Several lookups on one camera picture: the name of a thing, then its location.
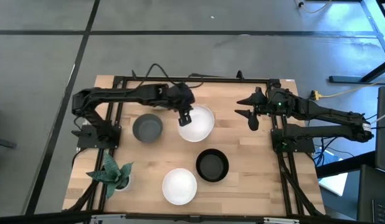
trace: white pot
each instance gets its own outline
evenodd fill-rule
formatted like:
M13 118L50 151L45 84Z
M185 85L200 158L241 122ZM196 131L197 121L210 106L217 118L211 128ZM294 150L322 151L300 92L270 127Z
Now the white pot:
M126 191L126 190L131 189L131 184L132 184L132 182L133 182L133 176L130 174L130 175L129 175L129 183L128 183L128 185L126 185L126 187L124 187L124 188L122 188L122 189L115 189L115 191L121 192L121 191Z

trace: wooden tabletop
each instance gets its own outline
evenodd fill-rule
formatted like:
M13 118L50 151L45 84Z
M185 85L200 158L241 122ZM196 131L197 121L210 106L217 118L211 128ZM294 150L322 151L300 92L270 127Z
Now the wooden tabletop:
M97 76L95 86L111 88L113 76ZM282 88L289 88L297 95L294 80L280 80ZM139 82L128 82L133 88ZM178 134L178 113L158 111L138 103L124 103L120 125L122 134L114 159L121 167L134 161L131 190L115 192L106 201L106 212L119 213L167 213L200 215L285 215L285 206L280 181L277 157L272 149L270 129L271 118L259 116L259 130L251 131L247 119L234 112L247 110L248 106L236 101L247 98L255 87L265 91L264 84L254 83L205 83L192 89L195 105L205 105L214 113L216 122L212 133L201 142L187 142ZM104 117L107 104L97 107ZM157 114L163 122L163 133L153 144L139 142L132 133L132 126L139 115ZM293 118L288 123L301 126L303 121ZM220 182L210 183L201 179L195 169L199 153L214 148L222 151L229 160L229 173ZM315 207L324 212L320 188L313 161L303 153L294 153L299 184ZM97 149L88 149L75 160L63 208L71 207L91 183L86 172L94 170ZM162 181L165 175L175 169L190 170L197 180L197 193L187 205L170 204L163 197ZM295 197L289 186L293 212L296 213ZM96 192L94 208L97 208L101 185Z

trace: white bowl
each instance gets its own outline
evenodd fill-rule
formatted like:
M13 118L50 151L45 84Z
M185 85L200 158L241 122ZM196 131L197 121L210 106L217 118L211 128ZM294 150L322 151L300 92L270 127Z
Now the white bowl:
M206 106L193 106L190 111L191 123L178 126L182 138L190 142L204 140L211 133L215 125L215 117Z
M177 168L166 174L162 183L162 193L173 205L185 205L197 192L197 180L188 170Z

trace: black bowl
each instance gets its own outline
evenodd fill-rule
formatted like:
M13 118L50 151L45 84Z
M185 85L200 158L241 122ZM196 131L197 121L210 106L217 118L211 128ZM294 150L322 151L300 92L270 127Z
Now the black bowl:
M133 135L142 142L155 142L162 133L162 121L155 114L143 114L133 124Z
M218 182L229 172L229 161L223 152L217 149L206 149L198 156L196 169L204 180Z

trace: yellow cable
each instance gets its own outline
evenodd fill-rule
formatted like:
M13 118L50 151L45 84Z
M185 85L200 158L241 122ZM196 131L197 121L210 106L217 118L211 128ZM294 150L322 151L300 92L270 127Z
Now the yellow cable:
M377 85L378 83L381 83L381 82L383 82L383 81L385 81L385 78L384 78L383 80L380 80L380 81L378 81L378 82L375 82L375 83L372 83L372 84L369 84L369 85L357 87L357 88L354 88L354 89L351 89L351 90L346 90L346 91L343 91L343 92L341 92L341 93L335 93L335 94L329 95L329 96L323 96L323 95L321 95L321 94L318 94L318 97L319 97L319 98L329 98L329 97L334 97L334 96L342 95L342 94L345 94L345 93L349 93L349 92L351 92L351 91L359 90L359 89L361 89L361 88L366 88L366 87L369 87L369 86Z
M318 11L324 9L324 8L325 8L327 5L329 5L331 2L332 2L332 0L329 0L323 7L319 8L319 9L313 11L313 12L307 10L307 8L306 8L304 5L301 5L300 7L301 7L302 9L304 9L307 13L316 13L316 12L318 12Z

